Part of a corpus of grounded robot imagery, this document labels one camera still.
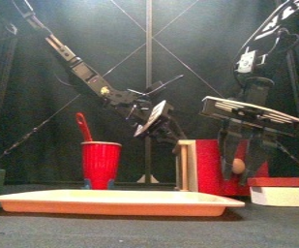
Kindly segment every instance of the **dark table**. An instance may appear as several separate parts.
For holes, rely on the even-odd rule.
[[[6,193],[70,188],[6,186]],[[11,213],[0,208],[0,247],[299,248],[299,207],[251,203],[219,217]]]

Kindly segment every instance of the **red spatula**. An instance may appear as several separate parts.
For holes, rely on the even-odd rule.
[[[88,129],[88,125],[87,125],[87,121],[86,121],[83,113],[78,112],[75,114],[75,118],[76,118],[76,122],[78,122],[78,125],[79,125],[79,128],[80,128],[80,131],[82,131],[84,141],[86,142],[92,141],[92,136],[91,136],[91,132],[90,132],[90,129]]]

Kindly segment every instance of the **egg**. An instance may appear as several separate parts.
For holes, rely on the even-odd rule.
[[[242,159],[235,159],[232,164],[232,172],[235,174],[242,174],[246,170],[246,164]]]

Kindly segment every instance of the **red cup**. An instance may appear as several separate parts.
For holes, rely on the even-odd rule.
[[[116,177],[122,145],[114,142],[82,142],[83,175],[95,190],[106,190]]]

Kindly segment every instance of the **orange tray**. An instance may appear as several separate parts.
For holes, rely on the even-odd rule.
[[[0,196],[6,211],[102,215],[219,216],[244,202],[198,192],[48,190]]]

